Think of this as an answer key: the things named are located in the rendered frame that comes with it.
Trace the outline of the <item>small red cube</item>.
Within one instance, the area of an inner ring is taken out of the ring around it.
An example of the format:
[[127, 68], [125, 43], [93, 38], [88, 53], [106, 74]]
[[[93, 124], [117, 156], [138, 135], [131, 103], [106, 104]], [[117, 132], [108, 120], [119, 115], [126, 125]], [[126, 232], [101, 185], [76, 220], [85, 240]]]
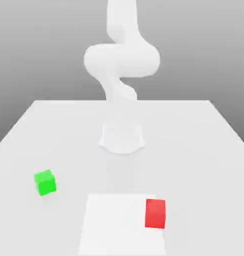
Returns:
[[146, 199], [145, 227], [164, 229], [166, 225], [166, 201], [163, 199]]

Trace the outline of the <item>small green cube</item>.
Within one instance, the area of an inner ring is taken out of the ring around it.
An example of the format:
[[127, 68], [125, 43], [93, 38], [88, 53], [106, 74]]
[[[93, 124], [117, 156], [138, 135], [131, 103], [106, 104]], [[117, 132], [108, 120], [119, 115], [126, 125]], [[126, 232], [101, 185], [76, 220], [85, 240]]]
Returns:
[[35, 173], [34, 182], [40, 196], [48, 195], [57, 190], [56, 179], [49, 169]]

